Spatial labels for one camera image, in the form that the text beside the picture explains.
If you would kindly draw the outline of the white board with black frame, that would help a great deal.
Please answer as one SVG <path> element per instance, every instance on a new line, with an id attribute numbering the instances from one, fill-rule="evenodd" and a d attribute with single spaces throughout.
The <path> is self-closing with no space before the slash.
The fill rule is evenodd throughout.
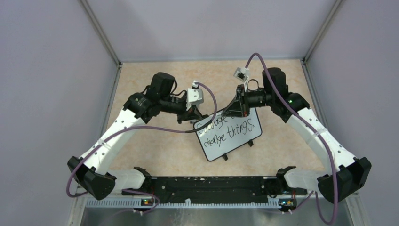
<path id="1" fill-rule="evenodd" d="M 213 122 L 196 132 L 207 161 L 224 157 L 243 146 L 253 145 L 253 141 L 263 133 L 255 108 L 247 117 L 223 117 L 219 110 Z"/>

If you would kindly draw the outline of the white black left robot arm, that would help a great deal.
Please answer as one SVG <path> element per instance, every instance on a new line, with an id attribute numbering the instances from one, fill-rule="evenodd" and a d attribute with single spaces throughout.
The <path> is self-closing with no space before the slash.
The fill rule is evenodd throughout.
<path id="1" fill-rule="evenodd" d="M 148 193 L 151 182 L 140 171 L 134 170 L 132 179 L 119 181 L 109 169 L 121 149 L 138 130 L 179 132 L 176 129 L 148 125 L 161 112 L 175 114 L 178 123 L 202 120 L 198 105 L 204 102 L 205 85 L 194 81 L 191 88 L 178 94 L 174 93 L 176 88 L 174 76 L 158 72 L 142 92 L 130 95 L 117 118 L 96 143 L 81 156 L 73 156 L 68 160 L 71 175 L 67 181 L 66 194 L 71 198 L 81 196 L 80 193 L 71 193 L 72 181 L 85 190 L 84 194 L 90 194 L 97 200 L 104 199 L 115 189 L 133 188 L 139 194 Z"/>

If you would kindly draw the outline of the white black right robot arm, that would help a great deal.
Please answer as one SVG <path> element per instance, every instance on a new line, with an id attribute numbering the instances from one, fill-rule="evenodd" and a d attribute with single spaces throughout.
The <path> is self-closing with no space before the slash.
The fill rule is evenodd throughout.
<path id="1" fill-rule="evenodd" d="M 233 75 L 242 82 L 234 99 L 223 110 L 223 117 L 247 117 L 251 110 L 269 106 L 287 125 L 293 128 L 322 162 L 324 171 L 279 169 L 276 188 L 282 194 L 294 188 L 315 191 L 327 201 L 340 202 L 365 184 L 371 162 L 357 158 L 346 150 L 319 121 L 310 104 L 298 93 L 290 92 L 286 74 L 277 67 L 262 72 L 263 87 L 248 88 L 250 70 L 237 68 Z"/>

